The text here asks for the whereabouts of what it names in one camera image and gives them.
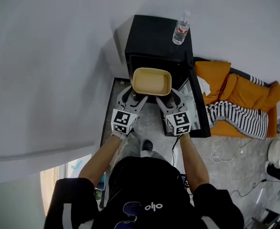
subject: yellow container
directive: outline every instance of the yellow container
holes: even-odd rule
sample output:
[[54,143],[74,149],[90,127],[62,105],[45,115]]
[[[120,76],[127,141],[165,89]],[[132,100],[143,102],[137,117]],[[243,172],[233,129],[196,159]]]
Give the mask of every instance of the yellow container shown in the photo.
[[172,77],[164,70],[138,68],[132,78],[132,88],[139,94],[165,96],[171,92]]

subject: white cable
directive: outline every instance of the white cable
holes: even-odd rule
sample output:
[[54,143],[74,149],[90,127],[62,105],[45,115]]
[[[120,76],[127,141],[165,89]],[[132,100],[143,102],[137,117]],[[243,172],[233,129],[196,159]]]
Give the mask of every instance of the white cable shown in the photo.
[[[221,159],[220,156],[218,156],[218,155],[214,155],[214,156],[211,158],[211,160],[212,160],[213,163],[218,163],[218,162],[223,161],[223,162],[226,162],[226,163],[229,164],[229,176],[230,176],[231,181],[230,181],[230,185],[229,185],[229,187],[227,188],[227,190],[229,190],[229,188],[230,188],[231,185],[232,185],[232,181],[233,181],[233,180],[232,180],[232,176],[231,176],[230,161],[236,156],[238,150],[244,148],[244,147],[245,147],[247,144],[249,144],[251,141],[253,141],[253,139],[251,139],[249,142],[247,142],[244,146],[240,147],[240,141],[237,140],[237,141],[236,141],[237,150],[236,150],[235,154],[232,156],[231,159]],[[219,160],[218,160],[218,161],[214,161],[214,160],[213,160],[214,157],[219,158]]]

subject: orange pillow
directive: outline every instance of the orange pillow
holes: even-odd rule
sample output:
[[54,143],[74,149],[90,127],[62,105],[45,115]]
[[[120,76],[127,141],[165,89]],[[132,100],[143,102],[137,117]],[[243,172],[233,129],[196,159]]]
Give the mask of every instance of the orange pillow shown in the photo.
[[268,112],[279,101],[280,101],[280,84],[279,84],[279,82],[275,82],[269,88],[269,94],[268,94],[267,98],[264,100],[260,109],[264,112]]
[[230,71],[231,63],[228,62],[195,62],[195,73],[210,85],[211,93],[203,94],[205,104],[212,104],[218,100],[220,89]]
[[269,88],[252,83],[237,74],[230,74],[220,100],[247,109],[259,109],[269,94]]

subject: water bottle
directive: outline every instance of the water bottle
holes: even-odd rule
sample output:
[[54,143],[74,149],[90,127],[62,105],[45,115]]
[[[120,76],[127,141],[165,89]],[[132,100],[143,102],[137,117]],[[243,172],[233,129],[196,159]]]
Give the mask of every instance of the water bottle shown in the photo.
[[190,28],[190,12],[188,10],[185,10],[183,13],[183,17],[177,21],[176,27],[173,34],[173,42],[176,45],[180,45],[183,43],[184,39],[186,38],[186,35],[188,33],[188,30]]

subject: wall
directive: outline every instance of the wall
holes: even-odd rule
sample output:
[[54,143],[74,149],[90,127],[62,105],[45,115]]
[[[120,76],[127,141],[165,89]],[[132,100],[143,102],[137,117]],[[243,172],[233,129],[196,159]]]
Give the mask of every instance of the wall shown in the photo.
[[44,220],[39,173],[0,184],[0,229],[41,229]]
[[98,149],[118,54],[96,7],[0,0],[0,182]]
[[134,14],[177,19],[192,14],[193,52],[271,83],[280,82],[280,0],[104,0],[115,35],[121,67],[127,75],[124,49]]

